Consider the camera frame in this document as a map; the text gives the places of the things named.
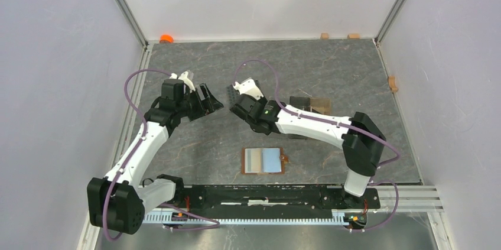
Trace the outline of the gold credit card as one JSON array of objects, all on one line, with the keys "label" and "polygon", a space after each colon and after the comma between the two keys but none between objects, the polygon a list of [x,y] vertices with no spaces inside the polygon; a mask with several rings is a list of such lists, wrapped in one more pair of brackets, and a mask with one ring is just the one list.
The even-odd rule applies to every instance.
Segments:
[{"label": "gold credit card", "polygon": [[250,170],[253,173],[262,172],[262,151],[261,149],[252,150],[249,158],[251,159]]}]

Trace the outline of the brown leather card holder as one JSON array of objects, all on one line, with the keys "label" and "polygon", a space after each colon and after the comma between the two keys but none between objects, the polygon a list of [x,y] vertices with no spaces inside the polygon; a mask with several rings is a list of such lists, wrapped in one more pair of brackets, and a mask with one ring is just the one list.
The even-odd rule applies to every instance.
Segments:
[{"label": "brown leather card holder", "polygon": [[241,173],[244,175],[267,175],[267,174],[284,174],[285,165],[289,163],[288,156],[285,155],[283,148],[253,148],[261,149],[262,151],[262,172],[261,173],[245,173],[244,171],[244,154],[245,149],[242,150],[241,155]]}]

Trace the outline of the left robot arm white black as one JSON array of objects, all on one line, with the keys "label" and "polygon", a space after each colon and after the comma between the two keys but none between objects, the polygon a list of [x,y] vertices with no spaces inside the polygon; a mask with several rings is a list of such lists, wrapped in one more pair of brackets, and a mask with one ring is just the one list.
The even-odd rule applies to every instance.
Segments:
[{"label": "left robot arm white black", "polygon": [[90,223],[131,235],[156,207],[185,203],[182,178],[161,174],[142,187],[143,175],[183,118],[194,121],[221,108],[205,84],[195,88],[186,78],[164,80],[125,155],[103,178],[92,178],[87,185]]}]

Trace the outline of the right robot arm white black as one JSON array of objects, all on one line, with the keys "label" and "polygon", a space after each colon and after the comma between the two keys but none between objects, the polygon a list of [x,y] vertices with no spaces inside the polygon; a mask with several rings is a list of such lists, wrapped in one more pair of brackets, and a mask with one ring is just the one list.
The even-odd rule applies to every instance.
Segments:
[{"label": "right robot arm white black", "polygon": [[386,141],[365,113],[356,112],[352,117],[322,115],[249,95],[240,95],[230,110],[254,132],[299,135],[343,150],[348,175],[341,200],[348,207],[357,207],[365,200],[366,186],[375,175]]}]

